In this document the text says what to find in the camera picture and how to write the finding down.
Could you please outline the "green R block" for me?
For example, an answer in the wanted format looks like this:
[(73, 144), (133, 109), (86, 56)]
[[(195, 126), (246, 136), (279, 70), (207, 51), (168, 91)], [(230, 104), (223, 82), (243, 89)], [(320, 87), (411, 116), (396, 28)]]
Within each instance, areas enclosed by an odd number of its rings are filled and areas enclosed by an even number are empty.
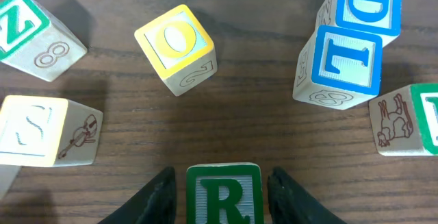
[(197, 164), (187, 169), (186, 179), (187, 224), (264, 223), (257, 164)]

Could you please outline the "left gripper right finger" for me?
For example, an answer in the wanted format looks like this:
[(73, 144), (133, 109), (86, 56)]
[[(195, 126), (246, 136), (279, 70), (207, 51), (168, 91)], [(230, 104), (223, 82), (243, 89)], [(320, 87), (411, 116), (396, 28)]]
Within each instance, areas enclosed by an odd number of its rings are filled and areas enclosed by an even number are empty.
[(268, 176), (267, 187), (274, 224), (346, 224), (279, 166)]

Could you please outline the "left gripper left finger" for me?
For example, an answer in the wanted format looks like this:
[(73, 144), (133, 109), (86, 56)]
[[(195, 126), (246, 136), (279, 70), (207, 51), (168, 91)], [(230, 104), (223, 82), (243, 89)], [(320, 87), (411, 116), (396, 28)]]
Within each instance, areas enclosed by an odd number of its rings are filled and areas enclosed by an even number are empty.
[(174, 224), (176, 209), (175, 168), (168, 166), (99, 224)]

